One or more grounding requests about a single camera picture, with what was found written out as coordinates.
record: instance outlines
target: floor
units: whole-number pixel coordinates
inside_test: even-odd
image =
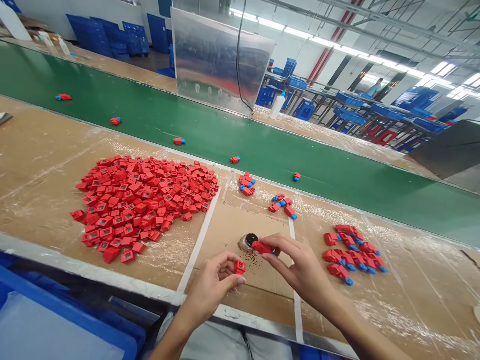
[[[170,67],[170,55],[155,52],[150,49],[150,55],[148,57],[131,57],[128,60],[122,60],[122,62],[156,73],[158,69]]]

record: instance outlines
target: white bottle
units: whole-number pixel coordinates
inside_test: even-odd
[[[279,117],[279,114],[280,114],[280,110],[282,110],[282,107],[284,106],[285,104],[285,93],[286,93],[286,90],[284,92],[281,93],[281,95],[277,96],[275,101],[273,102],[273,105],[271,107],[271,111],[270,111],[270,119],[276,119]]]

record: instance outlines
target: white wall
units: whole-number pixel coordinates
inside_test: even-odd
[[[76,40],[65,14],[95,17],[117,23],[122,21],[143,25],[142,9],[119,0],[15,0],[26,17],[40,20],[48,30],[59,33],[67,40]]]

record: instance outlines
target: stainless steel panel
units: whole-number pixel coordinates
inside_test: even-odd
[[[181,96],[250,117],[237,77],[239,30],[177,8],[171,9],[177,90]],[[275,41],[241,32],[240,87],[251,108],[257,101]]]

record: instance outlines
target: ceiling beam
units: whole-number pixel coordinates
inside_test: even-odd
[[[350,11],[352,13],[363,16],[364,18],[372,19],[373,21],[378,21],[380,23],[392,26],[394,28],[398,28],[406,32],[427,38],[429,40],[437,41],[444,45],[450,45],[458,49],[467,50],[474,54],[480,54],[480,48],[475,45],[464,43],[464,42],[461,42],[460,40],[452,39],[451,37],[438,34],[436,32],[425,29],[423,27],[416,26],[405,21],[388,17],[386,15],[383,15],[382,13],[378,13],[366,8],[352,5],[349,2],[344,2],[341,0],[315,0],[315,1],[332,5],[335,8]]]
[[[348,31],[351,31],[351,32],[354,32],[354,33],[357,33],[357,34],[360,34],[360,35],[368,36],[369,38],[378,40],[382,43],[386,43],[386,44],[389,44],[389,45],[395,45],[399,48],[414,52],[416,54],[422,54],[427,58],[438,59],[440,61],[445,60],[444,56],[437,55],[433,52],[429,52],[429,51],[423,50],[423,49],[415,47],[415,46],[404,44],[404,43],[396,41],[396,40],[391,40],[391,39],[385,38],[383,36],[379,36],[376,33],[373,33],[373,32],[370,32],[370,31],[367,31],[367,30],[364,30],[364,29],[361,29],[361,28],[358,28],[358,27],[355,27],[355,26],[352,26],[352,25],[348,25],[348,24],[346,24],[344,22],[341,22],[339,20],[335,20],[335,19],[332,19],[330,17],[323,16],[323,15],[320,15],[320,14],[315,13],[315,12],[311,12],[309,10],[306,10],[304,8],[301,8],[301,7],[298,7],[298,6],[295,6],[295,5],[291,5],[291,4],[286,3],[286,2],[282,2],[282,1],[279,1],[279,0],[260,0],[260,1],[262,1],[264,3],[267,3],[267,4],[274,5],[274,6],[278,6],[279,8],[286,9],[286,10],[292,11],[292,12],[297,13],[297,14],[304,15],[304,16],[309,17],[309,18],[314,18],[318,21],[323,21],[323,22],[328,23],[328,24],[336,25],[338,27],[341,27],[343,29],[346,29]],[[464,65],[464,64],[460,64],[460,63],[456,64],[456,65],[459,68],[468,69],[472,72],[478,73],[477,68],[470,67],[468,65]]]

